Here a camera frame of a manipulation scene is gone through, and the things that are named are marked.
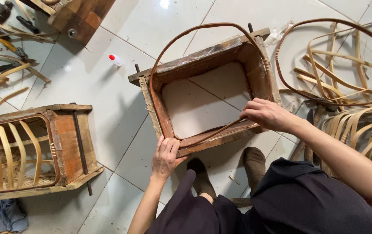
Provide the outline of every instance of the plastic wrap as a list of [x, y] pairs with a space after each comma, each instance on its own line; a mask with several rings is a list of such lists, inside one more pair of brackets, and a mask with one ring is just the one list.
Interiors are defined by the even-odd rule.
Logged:
[[291, 18], [287, 24], [283, 25], [281, 28], [274, 28], [271, 31], [271, 34], [268, 36], [267, 40], [265, 41], [265, 47], [270, 45], [277, 44], [281, 38], [283, 37], [284, 33], [294, 25], [294, 17]]

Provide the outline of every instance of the dark skirt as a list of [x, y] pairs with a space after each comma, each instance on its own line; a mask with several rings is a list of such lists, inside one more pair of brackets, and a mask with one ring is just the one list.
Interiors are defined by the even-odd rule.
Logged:
[[222, 195], [213, 205], [190, 190], [188, 170], [146, 233], [372, 233], [372, 207], [353, 189], [309, 162], [274, 161], [241, 214]]

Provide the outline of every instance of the glue bottle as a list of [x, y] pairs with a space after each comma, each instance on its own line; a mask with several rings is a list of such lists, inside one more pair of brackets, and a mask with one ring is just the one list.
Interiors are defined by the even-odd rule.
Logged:
[[118, 57], [114, 54], [112, 54], [112, 55], [106, 54], [106, 55], [110, 58], [111, 62], [113, 62], [115, 65], [117, 65], [119, 67], [122, 66], [122, 60], [120, 59], [120, 57]]

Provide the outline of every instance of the foot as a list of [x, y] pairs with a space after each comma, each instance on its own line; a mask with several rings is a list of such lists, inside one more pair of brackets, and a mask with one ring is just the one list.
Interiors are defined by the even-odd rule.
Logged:
[[260, 183], [261, 179], [264, 177], [265, 157], [261, 150], [255, 147], [245, 148], [242, 155], [252, 195], [258, 183]]
[[198, 196], [202, 193], [206, 193], [215, 200], [215, 190], [209, 181], [208, 173], [206, 172], [206, 168], [202, 161], [200, 161], [198, 158], [194, 158], [188, 162], [186, 168], [188, 170], [192, 169], [196, 172], [196, 179], [193, 182], [193, 188], [196, 190]]

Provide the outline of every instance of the wooden mold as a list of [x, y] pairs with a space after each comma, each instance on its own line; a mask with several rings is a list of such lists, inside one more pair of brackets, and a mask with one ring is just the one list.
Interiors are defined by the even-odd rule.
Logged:
[[48, 24], [87, 45], [115, 0], [20, 0], [49, 15]]
[[[157, 98], [154, 100], [152, 99], [149, 87], [149, 78], [152, 69], [129, 76], [129, 81], [140, 86], [142, 89], [157, 138], [159, 138], [163, 132], [166, 133], [166, 137], [175, 136], [170, 117], [167, 114], [164, 100], [161, 95], [164, 85], [203, 74], [230, 62], [238, 62], [243, 67], [246, 75], [247, 89], [250, 92], [250, 96], [262, 99], [272, 99], [272, 101], [282, 106], [273, 72], [270, 74], [270, 79], [267, 80], [267, 72], [265, 69], [265, 64], [270, 64], [264, 46], [264, 40], [269, 34], [270, 30], [268, 28], [250, 33], [250, 37], [260, 48], [264, 57], [267, 58], [267, 61], [262, 60], [261, 55], [246, 36], [241, 36], [157, 66], [156, 72], [153, 74], [152, 83], [153, 89], [157, 93]], [[189, 146], [190, 142], [205, 139], [206, 136], [210, 136], [220, 128], [222, 128], [222, 126], [182, 140], [177, 157], [182, 157], [192, 152], [198, 152], [264, 131], [260, 125], [244, 120], [233, 124], [229, 128], [209, 139]]]
[[[88, 126], [90, 105], [56, 104], [0, 115], [0, 199], [76, 189], [103, 171]], [[79, 154], [76, 111], [88, 174]]]

